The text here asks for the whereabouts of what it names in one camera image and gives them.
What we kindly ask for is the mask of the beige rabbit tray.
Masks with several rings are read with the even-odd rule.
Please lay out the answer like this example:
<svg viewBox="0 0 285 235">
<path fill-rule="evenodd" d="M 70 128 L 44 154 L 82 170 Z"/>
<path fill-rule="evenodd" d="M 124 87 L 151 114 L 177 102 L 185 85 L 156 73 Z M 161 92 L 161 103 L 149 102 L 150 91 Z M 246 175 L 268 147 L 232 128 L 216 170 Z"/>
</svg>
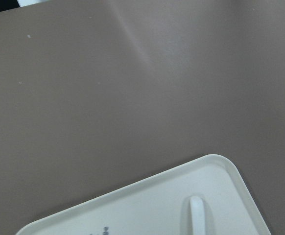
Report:
<svg viewBox="0 0 285 235">
<path fill-rule="evenodd" d="M 268 235 L 237 167 L 209 154 L 20 229 L 21 235 L 192 235 L 190 198 L 204 201 L 207 235 Z"/>
</svg>

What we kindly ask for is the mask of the white ceramic spoon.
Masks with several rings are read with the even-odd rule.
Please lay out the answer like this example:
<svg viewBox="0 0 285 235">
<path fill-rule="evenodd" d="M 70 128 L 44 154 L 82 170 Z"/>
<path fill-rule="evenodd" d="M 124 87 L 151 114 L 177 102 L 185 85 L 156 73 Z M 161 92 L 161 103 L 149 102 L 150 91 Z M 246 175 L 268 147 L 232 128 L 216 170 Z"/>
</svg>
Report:
<svg viewBox="0 0 285 235">
<path fill-rule="evenodd" d="M 198 196 L 190 198 L 190 213 L 193 235 L 206 235 L 206 216 L 204 201 Z"/>
</svg>

